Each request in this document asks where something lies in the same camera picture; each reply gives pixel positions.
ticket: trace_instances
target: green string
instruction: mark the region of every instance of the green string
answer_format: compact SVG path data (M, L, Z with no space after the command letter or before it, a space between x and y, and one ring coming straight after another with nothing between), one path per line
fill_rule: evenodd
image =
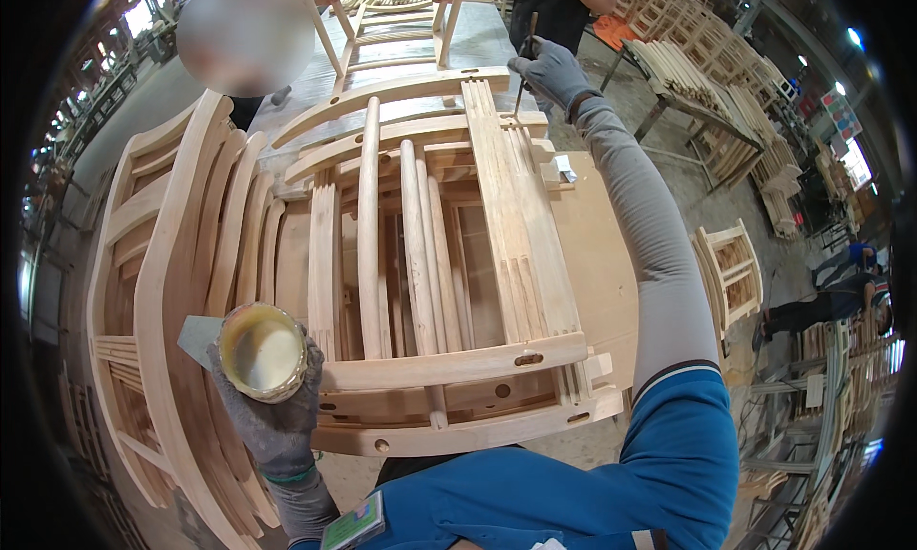
M285 484L285 483L287 483L287 482L297 482L297 481L299 481L299 480L302 480L303 478L305 478L305 477L306 477L310 472L312 472L313 470L315 470L315 463L312 463L311 466L309 466L308 468L306 468L303 472L299 473L298 475L290 476L289 478L277 478L277 477L274 477L274 476L267 475L267 474L265 474L264 471L261 470L260 468L258 469L258 472L261 473L262 476L264 476L265 478L267 478L267 479L269 480L269 482L273 482L274 484Z

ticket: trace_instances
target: gloved hand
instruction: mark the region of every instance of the gloved hand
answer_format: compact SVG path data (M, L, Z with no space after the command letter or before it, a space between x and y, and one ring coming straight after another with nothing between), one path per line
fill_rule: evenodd
M261 474L277 483L297 480L315 465L309 444L317 425L318 386L322 382L325 355L305 334L305 328L300 324L297 327L306 352L303 384L292 397L277 404L255 401L239 392L223 373L216 345L207 346L213 382L235 430L251 451Z
M507 66L519 73L532 90L564 109L564 118L573 122L571 113L589 96L602 96L589 85L586 73L579 68L576 58L566 47L535 36L532 39L535 60L512 57Z

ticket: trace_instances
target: orange cloth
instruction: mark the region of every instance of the orange cloth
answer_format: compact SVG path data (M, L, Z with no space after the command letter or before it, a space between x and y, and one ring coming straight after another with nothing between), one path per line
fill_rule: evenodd
M621 51L621 40L634 40L636 34L627 24L618 17L608 17L602 15L592 24L596 36L605 41L615 51Z

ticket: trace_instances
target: gray arm sleeve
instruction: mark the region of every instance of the gray arm sleeve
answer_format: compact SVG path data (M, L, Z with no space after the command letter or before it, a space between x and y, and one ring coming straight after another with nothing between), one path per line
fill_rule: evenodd
M290 536L290 544L321 540L325 527L340 516L338 505L317 468L296 482L268 482L268 488L274 495L283 532Z
M719 364L701 271L669 187L605 99L583 101L576 128L605 181L634 265L640 304L635 392L681 361Z

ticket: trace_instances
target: id badge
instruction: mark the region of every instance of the id badge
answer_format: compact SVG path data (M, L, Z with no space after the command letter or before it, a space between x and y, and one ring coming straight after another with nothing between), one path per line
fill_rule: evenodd
M385 532L383 494L373 492L357 507L331 522L322 533L321 550L344 550L363 544L376 534Z

